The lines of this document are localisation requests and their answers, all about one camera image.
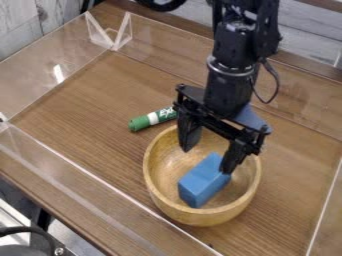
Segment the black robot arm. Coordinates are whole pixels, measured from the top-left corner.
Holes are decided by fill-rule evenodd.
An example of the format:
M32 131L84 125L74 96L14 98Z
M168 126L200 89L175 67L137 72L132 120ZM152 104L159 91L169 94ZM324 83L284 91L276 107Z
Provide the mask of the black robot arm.
M257 95L260 69L276 76L267 58L278 51L279 0L211 0L213 48L205 65L203 88L179 84L173 109L177 113L177 139L184 151L209 129L228 140L219 171L233 172L251 154L259 154L271 127L256 115L251 98Z

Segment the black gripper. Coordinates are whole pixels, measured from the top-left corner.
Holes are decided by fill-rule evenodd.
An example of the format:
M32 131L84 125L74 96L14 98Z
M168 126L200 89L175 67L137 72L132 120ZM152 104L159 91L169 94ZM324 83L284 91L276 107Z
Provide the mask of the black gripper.
M249 106L259 65L228 67L212 55L207 58L208 77L204 88L179 84L173 109L177 114L179 146L188 152L200 140L205 127L229 141L219 170L231 174L249 154L257 155L268 124Z

